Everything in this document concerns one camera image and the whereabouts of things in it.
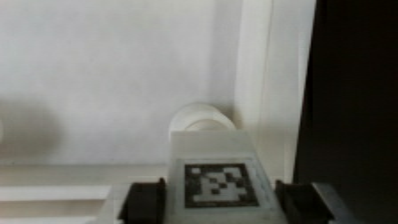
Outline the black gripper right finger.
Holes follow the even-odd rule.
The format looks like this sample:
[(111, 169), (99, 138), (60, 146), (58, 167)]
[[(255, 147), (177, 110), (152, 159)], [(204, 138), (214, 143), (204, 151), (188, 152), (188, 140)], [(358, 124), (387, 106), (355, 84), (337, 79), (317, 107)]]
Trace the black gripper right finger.
[(275, 195), (289, 224), (355, 224), (355, 216), (330, 184), (275, 181)]

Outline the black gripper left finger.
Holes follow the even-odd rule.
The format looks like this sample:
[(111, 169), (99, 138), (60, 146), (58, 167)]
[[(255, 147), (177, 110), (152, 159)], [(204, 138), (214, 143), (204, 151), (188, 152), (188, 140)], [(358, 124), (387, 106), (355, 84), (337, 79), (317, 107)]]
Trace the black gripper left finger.
[(163, 224), (165, 193), (163, 178), (156, 182), (131, 184), (118, 213), (122, 224)]

